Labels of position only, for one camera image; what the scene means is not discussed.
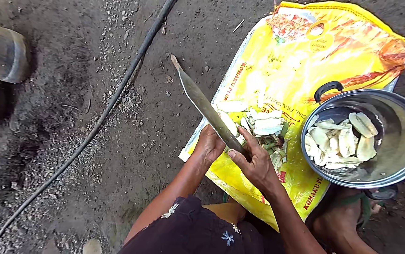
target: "black cable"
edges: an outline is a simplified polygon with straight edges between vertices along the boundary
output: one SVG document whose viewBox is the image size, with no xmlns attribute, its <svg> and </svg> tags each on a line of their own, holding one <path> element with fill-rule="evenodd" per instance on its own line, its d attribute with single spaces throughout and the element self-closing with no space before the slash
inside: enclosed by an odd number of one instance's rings
<svg viewBox="0 0 405 254">
<path fill-rule="evenodd" d="M 77 148 L 77 150 L 70 156 L 69 159 L 63 164 L 60 169 L 53 174 L 41 187 L 39 187 L 35 193 L 33 193 L 27 200 L 22 203 L 22 205 L 16 210 L 16 212 L 5 222 L 3 227 L 0 229 L 0 237 L 2 234 L 5 232 L 5 230 L 8 228 L 8 226 L 19 216 L 19 214 L 24 211 L 24 209 L 34 200 L 38 195 L 40 195 L 63 171 L 79 156 L 80 153 L 82 153 L 83 149 L 87 147 L 87 145 L 93 140 L 94 136 L 98 134 L 100 127 L 102 126 L 104 120 L 107 118 L 108 114 L 112 110 L 113 106 L 115 105 L 116 101 L 118 100 L 119 96 L 124 90 L 124 87 L 126 86 L 127 82 L 129 81 L 130 77 L 132 76 L 132 73 L 134 72 L 135 68 L 138 65 L 138 62 L 140 59 L 143 57 L 143 55 L 146 53 L 146 50 L 149 48 L 149 46 L 152 43 L 152 40 L 155 37 L 155 34 L 160 30 L 160 27 L 162 26 L 166 16 L 168 16 L 169 12 L 173 8 L 174 4 L 177 2 L 177 0 L 167 0 L 165 5 L 162 7 L 160 10 L 159 15 L 154 21 L 154 24 L 152 24 L 152 27 L 149 29 L 143 43 L 140 46 L 140 49 L 138 50 L 138 54 L 135 56 L 133 59 L 131 65 L 127 69 L 126 75 L 124 75 L 123 80 L 121 81 L 121 84 L 119 87 L 116 89 L 115 94 L 113 95 L 112 99 L 110 100 L 109 104 L 107 105 L 107 108 L 105 108 L 104 113 L 102 113 L 101 117 L 97 121 L 97 123 L 94 125 L 93 129 L 91 130 L 90 134 L 86 137 L 86 139 L 81 143 L 81 145 Z"/>
</svg>

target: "floral pattern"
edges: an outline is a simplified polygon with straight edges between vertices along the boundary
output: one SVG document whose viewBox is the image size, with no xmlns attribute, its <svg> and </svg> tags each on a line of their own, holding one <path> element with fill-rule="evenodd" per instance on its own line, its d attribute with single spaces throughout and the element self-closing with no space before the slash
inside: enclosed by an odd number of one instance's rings
<svg viewBox="0 0 405 254">
<path fill-rule="evenodd" d="M 242 234 L 242 233 L 240 233 L 240 229 L 237 227 L 236 224 L 234 224 L 234 223 L 231 223 L 231 224 L 232 224 L 232 229 L 234 229 L 236 233 Z"/>
<path fill-rule="evenodd" d="M 231 234 L 229 234 L 227 230 L 223 233 L 222 239 L 228 241 L 227 242 L 228 246 L 230 246 L 230 244 L 234 242 L 234 237 Z"/>
<path fill-rule="evenodd" d="M 173 213 L 174 213 L 174 211 L 176 210 L 176 208 L 179 206 L 179 204 L 177 204 L 177 203 L 174 203 L 173 204 L 173 206 L 170 208 L 170 210 L 166 213 L 166 214 L 164 214 L 164 215 L 162 215 L 162 216 L 160 216 L 160 218 L 161 219 L 168 219 Z"/>
</svg>

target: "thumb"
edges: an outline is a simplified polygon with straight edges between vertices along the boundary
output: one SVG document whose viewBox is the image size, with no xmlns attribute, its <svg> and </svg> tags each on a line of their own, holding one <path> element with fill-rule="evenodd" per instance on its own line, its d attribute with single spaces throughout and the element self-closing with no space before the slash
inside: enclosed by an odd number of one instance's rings
<svg viewBox="0 0 405 254">
<path fill-rule="evenodd" d="M 230 149 L 228 151 L 229 157 L 232 159 L 232 161 L 239 166 L 239 168 L 244 171 L 248 168 L 250 165 L 248 161 L 246 160 L 245 156 L 243 154 L 239 153 L 238 151 L 234 149 Z"/>
</svg>

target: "stainless steel pot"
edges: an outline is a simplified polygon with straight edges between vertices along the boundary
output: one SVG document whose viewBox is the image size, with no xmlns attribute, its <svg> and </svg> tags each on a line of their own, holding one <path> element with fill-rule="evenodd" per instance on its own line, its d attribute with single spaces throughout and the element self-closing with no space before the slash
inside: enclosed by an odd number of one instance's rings
<svg viewBox="0 0 405 254">
<path fill-rule="evenodd" d="M 324 84 L 315 93 L 316 102 L 320 103 L 320 96 L 333 88 L 339 91 L 343 89 L 336 81 Z M 305 150 L 308 128 L 316 120 L 331 118 L 340 123 L 351 112 L 363 112 L 377 127 L 377 155 L 354 170 L 327 170 L 314 164 Z M 381 89 L 359 89 L 336 95 L 308 116 L 301 133 L 301 148 L 311 168 L 328 181 L 350 188 L 379 188 L 373 193 L 366 191 L 366 194 L 373 199 L 391 198 L 397 193 L 394 184 L 405 179 L 405 98 Z"/>
</svg>

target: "soil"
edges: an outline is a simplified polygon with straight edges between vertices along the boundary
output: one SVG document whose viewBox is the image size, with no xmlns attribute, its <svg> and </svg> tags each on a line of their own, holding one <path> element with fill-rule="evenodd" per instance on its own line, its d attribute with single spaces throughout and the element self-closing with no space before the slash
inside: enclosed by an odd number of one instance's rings
<svg viewBox="0 0 405 254">
<path fill-rule="evenodd" d="M 351 2 L 405 36 L 405 0 Z M 0 114 L 0 227 L 91 130 L 162 4 L 0 0 L 0 25 L 27 38 L 33 65 L 25 82 L 0 84 L 7 101 Z M 119 250 L 139 213 L 183 165 L 177 156 L 202 118 L 169 54 L 211 98 L 246 34 L 272 8 L 262 0 L 179 0 L 99 135 L 8 229 L 0 253 L 80 253 L 91 238 L 104 252 Z M 405 72 L 395 92 L 405 96 Z M 405 252 L 405 181 L 399 187 L 361 231 L 379 253 Z M 222 200 L 208 179 L 196 195 L 203 204 Z"/>
</svg>

